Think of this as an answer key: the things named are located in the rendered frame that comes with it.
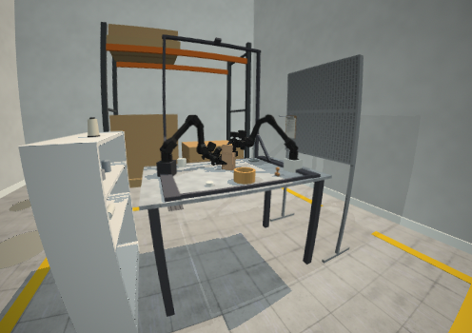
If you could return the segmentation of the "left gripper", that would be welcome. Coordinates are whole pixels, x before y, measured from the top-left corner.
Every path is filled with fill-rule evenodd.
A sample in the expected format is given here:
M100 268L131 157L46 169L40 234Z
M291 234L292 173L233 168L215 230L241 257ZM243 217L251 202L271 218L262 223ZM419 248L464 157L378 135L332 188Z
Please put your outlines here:
M227 143L227 145L230 145L232 144L233 145L233 150L232 152L236 152L236 157L238 156L238 151L235 151L236 150L236 147L239 146L239 142L237 141L236 137L238 137L238 132L230 132L230 137L233 137L232 139L229 139L229 142ZM233 143L231 143L233 142Z

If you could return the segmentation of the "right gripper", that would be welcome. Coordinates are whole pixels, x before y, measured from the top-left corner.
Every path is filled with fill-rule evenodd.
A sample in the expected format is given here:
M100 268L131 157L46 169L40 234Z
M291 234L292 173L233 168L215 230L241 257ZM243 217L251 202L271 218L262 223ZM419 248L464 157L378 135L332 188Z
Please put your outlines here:
M211 152L211 153L212 153L212 152ZM226 165L226 162L224 162L224 161L222 160L222 154L217 154L218 156L214 156L214 155L211 154L211 153L209 154L209 161L211 161L211 164L212 164L213 166L215 166L215 165L216 165L216 166L217 166L217 165ZM221 157L220 157L220 156L221 156ZM212 160L212 157L215 157L215 158L213 158L213 160ZM214 164L214 163L216 163L216 164Z

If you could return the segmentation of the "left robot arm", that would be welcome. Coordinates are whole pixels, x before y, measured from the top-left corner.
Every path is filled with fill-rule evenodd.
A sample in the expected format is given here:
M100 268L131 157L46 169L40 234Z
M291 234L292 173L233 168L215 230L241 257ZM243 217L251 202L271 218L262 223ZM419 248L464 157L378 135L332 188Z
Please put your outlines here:
M264 122L265 121L265 122ZM296 159L298 157L298 147L296 146L296 148L294 148L295 144L292 143L292 141L286 136L286 134L284 133L284 131L281 130L281 128L279 127L279 125L276 123L274 117L270 114L266 115L264 118L261 118L259 120L256 121L256 124L250 134L250 136L247 138L246 137L246 130L238 130L238 137L242 140L237 140L239 142L239 148L241 150L244 150L247 147L252 147L254 145L254 142L255 142L255 137L257 135L257 132L261 126L261 123L266 123L268 122L270 125L272 125L275 130L280 134L280 136L284 139L285 141L285 146L286 148L289 148L289 160L299 160L299 159ZM256 132L257 131L257 132ZM254 136L255 135L255 136ZM245 138L245 139L244 139ZM253 141L253 143L252 143Z

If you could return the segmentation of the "black metal gantry frame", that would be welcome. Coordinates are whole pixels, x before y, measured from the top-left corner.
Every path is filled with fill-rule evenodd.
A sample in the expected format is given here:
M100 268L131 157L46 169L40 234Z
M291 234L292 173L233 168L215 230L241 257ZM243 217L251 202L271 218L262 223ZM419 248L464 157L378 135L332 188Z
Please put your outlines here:
M167 139L167 128L166 128L166 39L168 40L176 40L176 41L184 41L184 42L191 42L191 43L198 43L198 44L205 44L205 45L212 45L212 46L218 46L218 47L224 47L224 48L230 48L230 49L239 49L239 50L244 50L244 51L250 51L253 52L252 50L255 50L254 52L257 53L256 55L256 114L255 114L255 124L258 119L260 119L260 69L261 69L261 51L258 49L251 49L251 48L246 48L246 47L241 47L241 46L236 46L236 45L230 45L230 44L225 44L221 43L220 45L214 44L214 41L208 41L208 40L202 40L202 39L195 39L195 38L188 38L188 37L181 37L181 36L173 36L173 35L162 35L163 39L163 127L164 127L164 141ZM181 39L181 40L180 40ZM197 42L199 41L199 42ZM211 44L210 44L211 43ZM259 56L258 56L259 53ZM255 158L258 156L258 151L259 151L259 142L261 144L261 147L265 153L265 156L268 161L271 161L269 158L269 155L266 151L265 145L259 135L259 130L257 132L257 135L255 137L256 143L255 143Z

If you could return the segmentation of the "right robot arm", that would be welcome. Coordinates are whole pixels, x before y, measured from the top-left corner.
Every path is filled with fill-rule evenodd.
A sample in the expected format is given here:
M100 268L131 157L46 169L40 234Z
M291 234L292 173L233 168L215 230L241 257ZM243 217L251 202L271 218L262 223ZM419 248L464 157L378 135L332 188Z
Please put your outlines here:
M196 123L198 123L198 124L196 124ZM161 160L162 160L161 162L169 163L169 162L173 161L172 160L172 154L171 154L172 150L175 149L178 146L177 141L180 139L180 137L188 130L189 127L191 127L193 125L197 127L197 135L198 135L197 153L203 155L202 159L203 160L205 160L205 158L209 159L209 154L212 151L214 151L214 152L212 152L212 154L214 156L217 156L217 154L220 154L220 152L222 150L221 147L216 147L217 145L212 143L212 142L208 142L207 146L205 145L204 125L202 124L202 122L198 118L198 116L197 115L188 115L188 117L186 118L185 123L174 133L174 135L172 137L165 140L163 142L163 145L160 147ZM161 150L161 148L163 148L163 149L166 148L166 150Z

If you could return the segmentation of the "brown cardboard box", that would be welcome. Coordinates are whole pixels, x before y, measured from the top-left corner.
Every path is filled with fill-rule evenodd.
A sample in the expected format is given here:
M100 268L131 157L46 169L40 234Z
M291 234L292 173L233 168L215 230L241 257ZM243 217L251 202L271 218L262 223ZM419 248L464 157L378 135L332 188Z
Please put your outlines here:
M226 162L226 165L222 165L222 169L234 170L236 164L236 152L232 152L233 146L223 145L222 146L222 160Z

